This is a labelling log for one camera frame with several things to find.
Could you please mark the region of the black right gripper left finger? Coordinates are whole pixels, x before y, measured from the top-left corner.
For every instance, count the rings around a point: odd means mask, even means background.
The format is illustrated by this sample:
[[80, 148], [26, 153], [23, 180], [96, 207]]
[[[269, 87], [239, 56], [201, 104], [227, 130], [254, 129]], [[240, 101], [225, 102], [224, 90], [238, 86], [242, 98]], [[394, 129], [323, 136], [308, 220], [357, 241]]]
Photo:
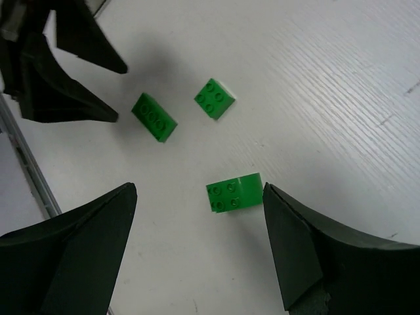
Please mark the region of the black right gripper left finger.
[[1, 236], [1, 313], [106, 314], [136, 204], [128, 182]]

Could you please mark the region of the dark green rectangular lego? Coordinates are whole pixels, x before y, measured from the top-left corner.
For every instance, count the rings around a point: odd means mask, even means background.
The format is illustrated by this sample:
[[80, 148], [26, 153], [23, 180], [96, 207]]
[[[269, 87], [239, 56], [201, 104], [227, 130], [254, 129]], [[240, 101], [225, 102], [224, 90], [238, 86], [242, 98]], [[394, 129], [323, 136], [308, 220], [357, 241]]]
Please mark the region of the dark green rectangular lego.
[[140, 95], [131, 112], [158, 142], [164, 143], [178, 125], [148, 93]]

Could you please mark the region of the dark green square lego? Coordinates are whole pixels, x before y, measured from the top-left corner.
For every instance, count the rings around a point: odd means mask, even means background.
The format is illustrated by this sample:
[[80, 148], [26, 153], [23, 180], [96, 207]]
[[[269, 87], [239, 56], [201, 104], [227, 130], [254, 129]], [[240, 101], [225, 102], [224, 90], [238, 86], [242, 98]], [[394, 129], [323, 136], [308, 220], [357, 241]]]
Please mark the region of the dark green square lego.
[[210, 118], [218, 120], [236, 99], [217, 80], [211, 78], [194, 100]]

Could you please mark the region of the dark green stepped lego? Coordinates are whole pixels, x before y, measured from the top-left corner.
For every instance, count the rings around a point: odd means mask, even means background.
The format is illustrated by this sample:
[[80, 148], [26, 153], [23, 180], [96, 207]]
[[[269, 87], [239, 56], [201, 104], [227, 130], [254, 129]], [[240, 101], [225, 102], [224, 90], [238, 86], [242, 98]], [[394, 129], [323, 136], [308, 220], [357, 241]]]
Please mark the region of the dark green stepped lego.
[[263, 203], [263, 184], [259, 173], [208, 184], [212, 212], [223, 213]]

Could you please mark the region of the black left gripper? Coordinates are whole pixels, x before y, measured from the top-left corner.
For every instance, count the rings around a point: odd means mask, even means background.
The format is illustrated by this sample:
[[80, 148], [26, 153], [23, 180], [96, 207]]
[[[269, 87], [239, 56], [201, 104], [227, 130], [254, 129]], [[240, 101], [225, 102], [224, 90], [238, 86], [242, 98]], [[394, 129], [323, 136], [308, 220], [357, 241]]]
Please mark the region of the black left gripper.
[[[30, 33], [22, 50], [21, 33], [26, 33], [27, 19], [32, 15], [30, 3], [1, 1], [3, 92], [18, 98], [24, 119], [40, 123], [84, 120], [115, 123], [118, 113], [60, 67], [43, 34]], [[85, 1], [53, 1], [52, 7], [56, 11], [59, 49], [115, 73], [128, 72], [128, 66]]]

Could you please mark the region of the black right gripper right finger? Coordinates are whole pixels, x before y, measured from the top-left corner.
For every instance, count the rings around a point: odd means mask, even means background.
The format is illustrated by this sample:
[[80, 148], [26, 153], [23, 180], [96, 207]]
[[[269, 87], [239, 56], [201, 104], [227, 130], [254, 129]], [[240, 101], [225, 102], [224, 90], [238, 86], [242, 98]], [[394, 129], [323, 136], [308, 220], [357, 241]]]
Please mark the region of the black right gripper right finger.
[[264, 187], [263, 206], [288, 313], [419, 313], [417, 245], [353, 229], [273, 184]]

